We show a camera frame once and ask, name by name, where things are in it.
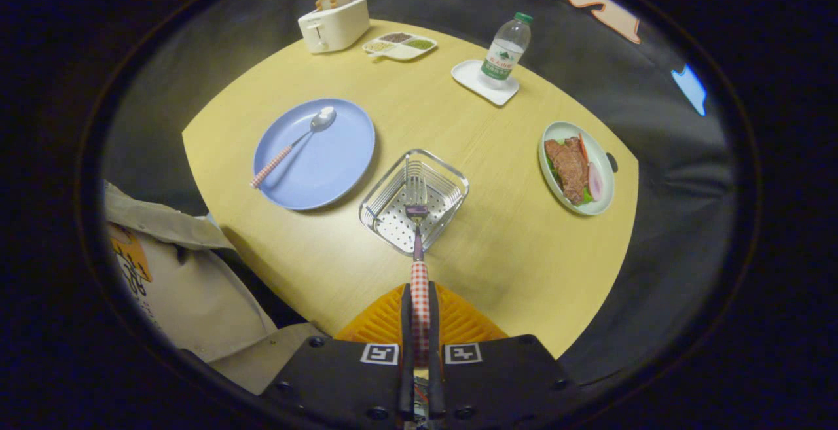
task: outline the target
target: sliced meat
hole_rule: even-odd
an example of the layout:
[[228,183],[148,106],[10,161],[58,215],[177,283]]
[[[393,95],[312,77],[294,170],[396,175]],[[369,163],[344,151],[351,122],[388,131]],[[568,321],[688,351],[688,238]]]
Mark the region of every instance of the sliced meat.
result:
[[574,151],[574,156],[579,159],[581,164],[581,177],[585,180],[584,184],[587,186],[587,171],[589,168],[587,167],[587,163],[585,162],[585,155],[581,152],[581,142],[579,141],[578,137],[571,137],[569,139],[565,139],[565,147],[569,147],[571,150]]
[[563,195],[571,200],[571,203],[583,202],[584,189],[587,184],[587,165],[581,154],[579,139],[576,137],[565,139],[565,145],[554,140],[546,141],[544,150],[559,174]]

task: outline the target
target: blue plate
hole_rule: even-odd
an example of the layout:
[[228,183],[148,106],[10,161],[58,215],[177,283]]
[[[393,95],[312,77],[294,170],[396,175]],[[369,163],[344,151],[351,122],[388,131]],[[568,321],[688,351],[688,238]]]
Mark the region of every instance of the blue plate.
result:
[[367,113],[346,99],[312,99],[270,125],[253,157],[253,174],[307,132],[325,106],[337,113],[332,125],[306,135],[259,187],[283,208],[314,209],[338,200],[358,183],[372,159],[375,128]]

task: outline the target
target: yellow table top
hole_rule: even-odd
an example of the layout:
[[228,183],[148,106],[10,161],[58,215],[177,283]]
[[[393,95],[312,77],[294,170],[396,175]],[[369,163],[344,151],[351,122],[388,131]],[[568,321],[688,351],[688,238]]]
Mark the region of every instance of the yellow table top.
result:
[[[426,255],[432,281],[463,296],[507,334],[534,334],[558,357],[601,307],[629,245],[638,162],[605,125],[530,70],[502,108],[458,84],[451,69],[485,48],[437,31],[372,20],[344,51],[309,54],[302,41],[266,58],[206,105],[183,131],[192,174],[243,260],[294,310],[336,334],[371,302],[410,281],[410,257],[359,222],[360,202],[409,149],[461,171],[471,191]],[[410,62],[373,61],[360,46],[390,31],[438,42]],[[312,211],[282,209],[248,183],[254,150],[285,111],[344,98],[373,120],[368,170],[343,198]],[[538,144],[554,120],[588,131],[614,155],[615,194],[601,215],[565,209],[541,175]]]

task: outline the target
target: checkered fork handle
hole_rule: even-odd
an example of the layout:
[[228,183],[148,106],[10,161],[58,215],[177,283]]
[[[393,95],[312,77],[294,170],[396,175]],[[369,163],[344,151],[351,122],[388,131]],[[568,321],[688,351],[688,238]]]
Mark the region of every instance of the checkered fork handle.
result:
[[410,301],[413,305],[413,347],[416,367],[428,366],[431,335],[431,304],[428,299],[428,266],[414,261],[410,269]]

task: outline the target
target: square basket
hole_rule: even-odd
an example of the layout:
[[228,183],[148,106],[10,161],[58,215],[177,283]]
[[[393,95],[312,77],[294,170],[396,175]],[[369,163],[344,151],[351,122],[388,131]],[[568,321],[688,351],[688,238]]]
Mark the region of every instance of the square basket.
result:
[[469,180],[432,153],[413,149],[377,182],[362,201],[358,216],[364,227],[401,252],[413,255],[416,225],[405,213],[406,176],[421,175],[428,186],[428,217],[419,224],[428,251],[469,194]]

